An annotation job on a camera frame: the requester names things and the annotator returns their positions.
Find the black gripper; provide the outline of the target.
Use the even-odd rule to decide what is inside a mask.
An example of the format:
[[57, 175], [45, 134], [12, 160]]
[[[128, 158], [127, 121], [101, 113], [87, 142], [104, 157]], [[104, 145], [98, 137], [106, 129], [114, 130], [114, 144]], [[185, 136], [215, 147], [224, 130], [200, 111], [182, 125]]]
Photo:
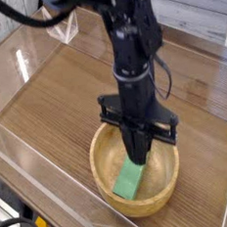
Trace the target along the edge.
[[175, 145], [178, 116], [163, 106], [155, 82], [119, 83], [117, 94], [100, 95], [100, 118], [118, 127], [131, 161], [145, 164], [158, 150], [157, 142]]

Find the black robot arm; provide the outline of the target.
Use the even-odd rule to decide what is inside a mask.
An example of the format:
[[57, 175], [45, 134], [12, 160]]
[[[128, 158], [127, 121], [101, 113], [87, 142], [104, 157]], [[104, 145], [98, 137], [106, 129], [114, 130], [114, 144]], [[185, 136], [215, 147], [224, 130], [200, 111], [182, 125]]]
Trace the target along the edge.
[[113, 47], [116, 95], [101, 95], [101, 120], [117, 126], [131, 161], [146, 162], [152, 142], [176, 143], [178, 116], [163, 106], [156, 87], [154, 64], [162, 47], [161, 28], [151, 0], [43, 0], [67, 12], [87, 5], [103, 18]]

